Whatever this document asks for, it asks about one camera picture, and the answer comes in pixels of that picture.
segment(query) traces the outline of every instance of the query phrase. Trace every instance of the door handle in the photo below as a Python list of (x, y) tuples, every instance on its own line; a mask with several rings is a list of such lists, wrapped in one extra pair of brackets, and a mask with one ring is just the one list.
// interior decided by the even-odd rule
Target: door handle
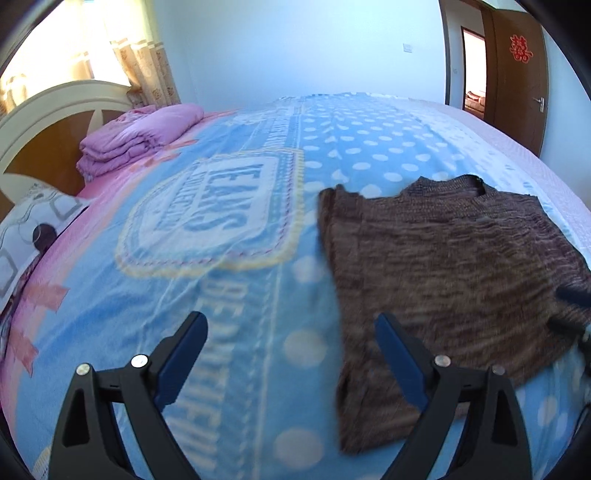
[(545, 98), (534, 98), (534, 100), (540, 104), (540, 113), (544, 113)]

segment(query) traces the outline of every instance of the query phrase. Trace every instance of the white headboard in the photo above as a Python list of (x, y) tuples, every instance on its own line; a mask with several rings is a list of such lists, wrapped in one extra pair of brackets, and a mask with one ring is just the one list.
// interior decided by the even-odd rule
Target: white headboard
[(78, 145), (131, 109), (128, 89), (98, 80), (65, 83), (27, 99), (0, 120), (0, 220), (34, 181), (80, 192)]

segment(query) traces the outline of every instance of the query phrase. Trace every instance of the screw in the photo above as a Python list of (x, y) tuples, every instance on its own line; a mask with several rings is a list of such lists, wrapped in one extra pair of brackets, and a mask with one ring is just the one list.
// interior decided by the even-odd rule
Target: screw
[(89, 364), (80, 364), (78, 365), (78, 367), (76, 367), (76, 373), (78, 375), (86, 375), (88, 372), (90, 372), (90, 365)]
[(136, 355), (131, 359), (131, 366), (135, 368), (142, 368), (148, 363), (148, 357), (145, 355)]
[(435, 365), (438, 367), (449, 367), (452, 364), (452, 359), (447, 355), (437, 355), (435, 357)]
[(502, 365), (493, 365), (492, 366), (492, 372), (495, 375), (505, 375), (505, 367), (503, 367)]

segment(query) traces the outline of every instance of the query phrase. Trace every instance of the pillow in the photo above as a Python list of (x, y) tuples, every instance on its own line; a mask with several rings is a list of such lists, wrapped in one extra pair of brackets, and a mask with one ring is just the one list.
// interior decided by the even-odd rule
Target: pillow
[(36, 183), (0, 223), (0, 338), (1, 332), (8, 334), (5, 324), (12, 316), (16, 297), (48, 243), (53, 243), (89, 204), (89, 200)]

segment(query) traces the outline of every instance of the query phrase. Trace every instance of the knit sweater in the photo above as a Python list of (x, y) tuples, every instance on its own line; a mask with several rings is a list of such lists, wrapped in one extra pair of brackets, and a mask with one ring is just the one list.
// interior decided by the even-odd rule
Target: knit sweater
[(420, 414), (375, 342), (380, 312), (456, 365), (504, 366), (516, 386), (570, 347), (548, 330), (552, 314), (585, 322), (554, 293), (591, 285), (591, 273), (536, 197), (471, 175), (420, 178), (390, 198), (337, 186), (320, 193), (319, 228), (342, 316), (337, 410), (346, 453), (406, 436)]

